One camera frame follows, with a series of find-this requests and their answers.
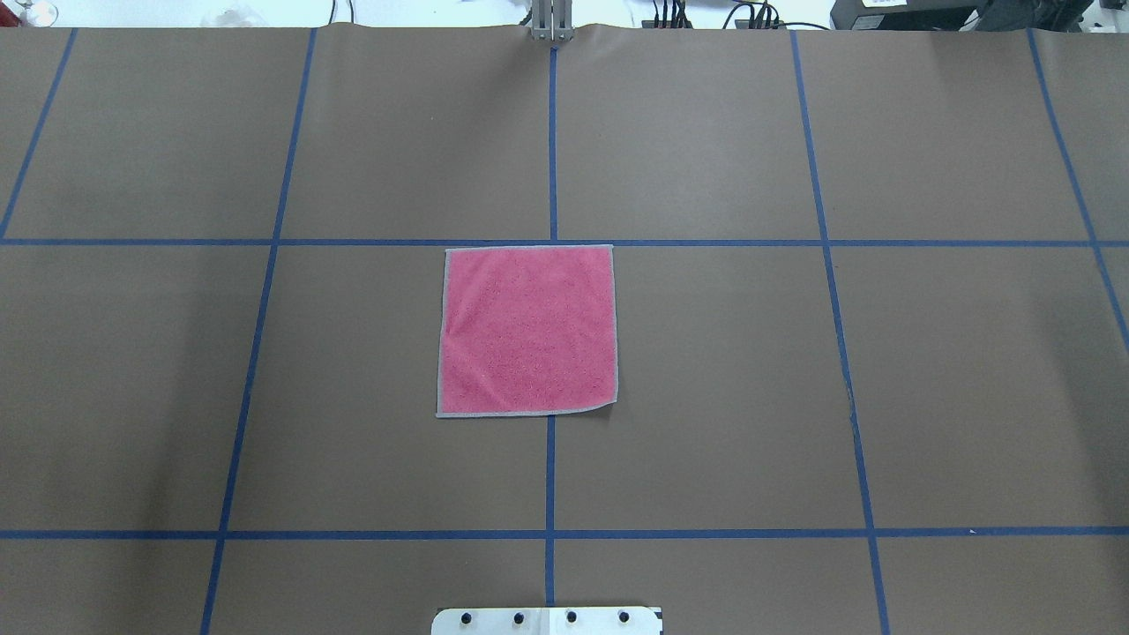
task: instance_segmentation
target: vertical blue line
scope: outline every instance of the vertical blue line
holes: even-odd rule
[[[274,284],[274,263],[278,260],[279,241],[282,237],[282,220],[286,218],[287,195],[290,190],[290,175],[294,171],[294,157],[298,151],[298,137],[301,132],[301,115],[306,107],[306,88],[309,85],[309,69],[314,62],[314,44],[317,42],[317,29],[309,29],[309,41],[306,44],[306,63],[301,71],[301,85],[298,88],[298,105],[295,107],[294,127],[290,130],[290,147],[287,150],[286,168],[282,173],[282,185],[279,191],[279,206],[274,212],[274,232],[271,237],[271,251],[266,258],[266,275],[263,278],[263,290],[259,297],[259,315],[255,318],[255,334],[251,342],[251,358],[247,362],[247,376],[243,384],[243,401],[239,405],[239,419],[235,428],[235,443],[231,446],[231,462],[227,470],[227,486],[224,489],[224,506],[219,517],[219,537],[216,539],[216,550],[212,554],[211,574],[208,579],[208,594],[204,598],[203,617],[200,620],[200,634],[207,635],[211,628],[212,610],[216,608],[216,591],[219,586],[219,573],[224,565],[224,547],[227,542],[228,524],[231,519],[231,502],[235,498],[235,482],[239,472],[239,458],[243,453],[243,440],[247,432],[247,415],[251,411],[251,391],[255,383],[259,366],[259,350],[263,341],[263,327],[266,323],[266,308],[270,304],[271,286]]]
[[[557,603],[557,416],[549,416],[545,434],[545,606]]]
[[[27,177],[27,169],[32,167],[32,157],[35,155],[35,147],[40,145],[40,134],[43,133],[43,125],[47,123],[47,114],[51,113],[51,104],[55,101],[55,93],[59,92],[59,84],[63,79],[63,71],[67,70],[67,62],[70,60],[70,52],[75,47],[76,37],[78,37],[78,29],[72,28],[70,37],[67,38],[67,46],[63,49],[63,56],[59,60],[59,68],[55,69],[55,78],[51,81],[51,89],[47,90],[47,98],[44,99],[43,110],[40,111],[40,120],[35,123],[35,130],[32,132],[32,140],[27,143],[24,163],[20,164],[19,173],[16,175],[16,183],[11,186],[11,195],[8,197],[8,207],[5,208],[3,219],[0,220],[0,238],[8,232],[11,215],[16,211],[16,201],[19,199],[19,191],[24,188],[24,179]]]
[[[1110,271],[1105,268],[1105,258],[1102,255],[1102,245],[1097,242],[1097,232],[1094,230],[1094,223],[1089,217],[1089,209],[1086,207],[1086,198],[1082,195],[1082,185],[1078,184],[1078,175],[1074,171],[1074,162],[1070,160],[1070,153],[1066,149],[1066,139],[1062,138],[1062,130],[1058,124],[1058,115],[1054,114],[1054,104],[1051,102],[1050,90],[1047,88],[1047,77],[1043,75],[1043,62],[1039,59],[1039,45],[1035,43],[1035,32],[1027,29],[1027,44],[1031,46],[1031,59],[1035,63],[1035,76],[1039,78],[1039,90],[1043,94],[1043,105],[1047,107],[1047,118],[1051,122],[1051,131],[1054,133],[1054,141],[1058,143],[1059,154],[1062,155],[1062,164],[1066,166],[1066,175],[1070,180],[1070,189],[1074,190],[1074,200],[1078,203],[1078,211],[1082,214],[1082,223],[1086,226],[1086,235],[1089,236],[1089,246],[1094,252],[1094,260],[1097,261],[1097,270],[1102,275],[1102,284],[1105,285],[1105,295],[1110,298],[1113,307],[1113,318],[1118,322],[1121,331],[1121,343],[1129,350],[1129,327],[1126,325],[1124,314],[1121,312],[1121,303],[1118,302],[1118,294],[1113,289],[1113,281],[1110,279]]]
[[[557,241],[557,46],[549,50],[549,240]]]
[[[890,635],[890,618],[886,611],[886,591],[882,580],[882,564],[878,558],[878,539],[874,533],[874,511],[870,506],[870,486],[866,476],[866,459],[863,455],[863,434],[858,426],[858,409],[855,405],[855,382],[851,381],[850,359],[847,356],[847,338],[843,334],[842,312],[839,306],[839,286],[835,284],[834,263],[831,260],[831,240],[828,219],[823,210],[823,190],[820,186],[820,171],[815,162],[815,141],[812,138],[812,121],[807,112],[807,93],[804,89],[804,70],[799,60],[799,43],[796,32],[791,38],[791,60],[796,68],[796,90],[799,95],[799,113],[804,122],[804,141],[807,145],[807,166],[812,175],[812,194],[815,198],[815,216],[820,224],[820,241],[823,243],[823,268],[828,277],[831,295],[831,315],[835,324],[835,340],[839,343],[839,366],[847,386],[850,406],[850,428],[855,442],[855,469],[858,472],[858,489],[863,496],[863,519],[866,522],[867,545],[870,550],[870,575],[874,577],[874,595],[878,604],[878,625],[883,635]]]

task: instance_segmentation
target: metal clamp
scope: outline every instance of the metal clamp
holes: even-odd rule
[[[533,0],[530,33],[534,40],[572,40],[572,0]]]

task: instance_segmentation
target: square cloth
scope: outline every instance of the square cloth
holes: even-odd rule
[[[583,412],[618,394],[611,245],[447,250],[437,417]]]

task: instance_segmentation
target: white bracket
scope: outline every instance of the white bracket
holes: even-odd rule
[[[445,609],[431,621],[431,635],[663,635],[663,609]]]
[[[530,33],[534,40],[572,40],[572,0],[533,0]]]

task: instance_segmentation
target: white background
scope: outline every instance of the white background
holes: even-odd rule
[[[17,15],[15,0],[0,0]],[[229,7],[243,6],[262,17],[265,26],[320,26],[329,21],[332,0],[52,0],[59,8],[55,26],[192,27],[215,19]],[[834,0],[779,0],[773,5],[786,21],[830,26]],[[517,24],[528,0],[352,0],[357,23],[368,26],[490,26]],[[732,7],[729,0],[688,0],[686,15],[695,28],[720,28]],[[638,27],[651,19],[650,0],[574,0],[574,24],[599,23]],[[746,10],[738,15],[744,16]],[[348,0],[338,0],[338,21],[349,21]],[[1094,21],[1129,31],[1126,11],[1100,9],[1097,0],[1086,12],[1085,27]]]

